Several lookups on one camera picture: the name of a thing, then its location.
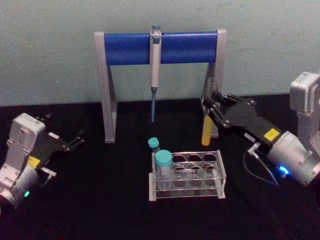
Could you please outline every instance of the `white wall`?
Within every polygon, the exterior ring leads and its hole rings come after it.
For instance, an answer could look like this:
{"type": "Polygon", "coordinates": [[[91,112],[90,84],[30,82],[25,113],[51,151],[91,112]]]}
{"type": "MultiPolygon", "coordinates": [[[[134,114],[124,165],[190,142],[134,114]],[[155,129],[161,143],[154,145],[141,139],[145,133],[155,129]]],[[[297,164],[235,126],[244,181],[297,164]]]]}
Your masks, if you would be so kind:
{"type": "MultiPolygon", "coordinates": [[[[100,100],[94,32],[226,28],[223,91],[287,93],[318,68],[318,0],[3,0],[0,105],[100,100]]],[[[118,100],[151,98],[148,66],[113,67],[118,100]]],[[[200,95],[206,65],[162,65],[160,99],[200,95]]]]}

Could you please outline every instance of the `yellow liquid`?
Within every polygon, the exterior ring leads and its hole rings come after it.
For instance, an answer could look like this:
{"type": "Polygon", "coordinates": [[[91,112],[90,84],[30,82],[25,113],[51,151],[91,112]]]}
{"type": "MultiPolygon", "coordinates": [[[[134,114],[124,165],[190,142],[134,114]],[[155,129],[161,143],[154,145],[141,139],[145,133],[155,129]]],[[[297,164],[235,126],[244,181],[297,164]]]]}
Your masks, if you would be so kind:
{"type": "Polygon", "coordinates": [[[213,126],[214,126],[214,122],[211,120],[211,118],[208,115],[204,116],[202,139],[201,139],[201,144],[203,146],[208,146],[210,144],[211,132],[212,132],[213,126]]]}

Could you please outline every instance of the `black tablecloth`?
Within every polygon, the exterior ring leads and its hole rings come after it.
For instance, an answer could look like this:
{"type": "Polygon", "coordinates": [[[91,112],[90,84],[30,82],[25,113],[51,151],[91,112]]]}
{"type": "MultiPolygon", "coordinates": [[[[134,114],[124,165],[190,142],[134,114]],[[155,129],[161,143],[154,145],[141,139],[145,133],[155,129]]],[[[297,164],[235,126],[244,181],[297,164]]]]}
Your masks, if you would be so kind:
{"type": "MultiPolygon", "coordinates": [[[[283,130],[297,133],[288,95],[258,96],[257,111],[283,130]]],[[[56,154],[47,165],[57,176],[35,187],[6,220],[0,239],[319,239],[320,211],[315,193],[290,178],[280,188],[250,176],[242,156],[250,143],[224,134],[201,145],[203,115],[199,99],[118,104],[116,143],[104,143],[101,104],[56,104],[0,108],[0,160],[6,157],[11,122],[20,113],[44,116],[48,128],[71,140],[85,129],[86,142],[70,154],[56,154]],[[149,202],[151,150],[158,137],[171,152],[221,150],[226,199],[171,198],[149,202]]]]}

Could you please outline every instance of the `micropipette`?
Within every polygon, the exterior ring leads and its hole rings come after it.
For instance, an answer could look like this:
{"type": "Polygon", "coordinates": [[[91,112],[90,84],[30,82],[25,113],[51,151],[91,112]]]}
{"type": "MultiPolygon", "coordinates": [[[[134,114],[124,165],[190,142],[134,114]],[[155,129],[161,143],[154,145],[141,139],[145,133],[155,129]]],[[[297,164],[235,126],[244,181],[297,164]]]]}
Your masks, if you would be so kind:
{"type": "Polygon", "coordinates": [[[150,69],[149,81],[152,92],[151,122],[155,121],[156,92],[159,86],[159,70],[161,61],[161,38],[159,25],[153,25],[150,31],[150,69]]]}

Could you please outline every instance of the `black cable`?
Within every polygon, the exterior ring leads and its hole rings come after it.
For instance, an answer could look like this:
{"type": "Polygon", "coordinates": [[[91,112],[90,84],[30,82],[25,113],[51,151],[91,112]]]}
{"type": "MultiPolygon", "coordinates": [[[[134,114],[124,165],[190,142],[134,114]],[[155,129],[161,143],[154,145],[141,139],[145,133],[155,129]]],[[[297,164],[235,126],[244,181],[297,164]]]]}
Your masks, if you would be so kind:
{"type": "Polygon", "coordinates": [[[261,176],[258,176],[256,174],[254,174],[252,171],[249,170],[249,168],[247,167],[247,164],[246,164],[246,156],[247,156],[247,151],[244,153],[243,155],[243,158],[242,158],[242,162],[243,162],[243,166],[244,166],[244,169],[253,177],[265,182],[265,183],[268,183],[268,184],[271,184],[271,185],[274,185],[274,186],[277,186],[279,187],[279,183],[278,181],[276,180],[274,174],[270,171],[270,169],[267,167],[267,165],[258,157],[257,160],[261,163],[261,165],[264,167],[264,169],[269,173],[269,175],[271,176],[271,178],[273,179],[273,181],[269,181],[268,179],[265,179],[264,177],[261,177],[261,176]]]}

